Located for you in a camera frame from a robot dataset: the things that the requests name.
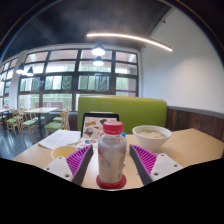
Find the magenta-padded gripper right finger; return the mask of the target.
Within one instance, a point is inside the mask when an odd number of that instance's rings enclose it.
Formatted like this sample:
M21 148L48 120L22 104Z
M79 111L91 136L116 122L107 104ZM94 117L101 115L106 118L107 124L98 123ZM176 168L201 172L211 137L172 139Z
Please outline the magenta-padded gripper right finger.
M130 145L129 154L134 160L144 185L182 169L182 166L168 155L164 153L155 154L133 144Z

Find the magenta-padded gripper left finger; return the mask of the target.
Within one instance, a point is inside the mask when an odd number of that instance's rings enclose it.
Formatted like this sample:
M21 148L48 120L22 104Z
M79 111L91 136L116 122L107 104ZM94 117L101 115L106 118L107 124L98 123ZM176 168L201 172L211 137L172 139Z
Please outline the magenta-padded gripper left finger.
M76 185L81 185L92 156L93 146L87 145L67 157L58 156L44 170Z

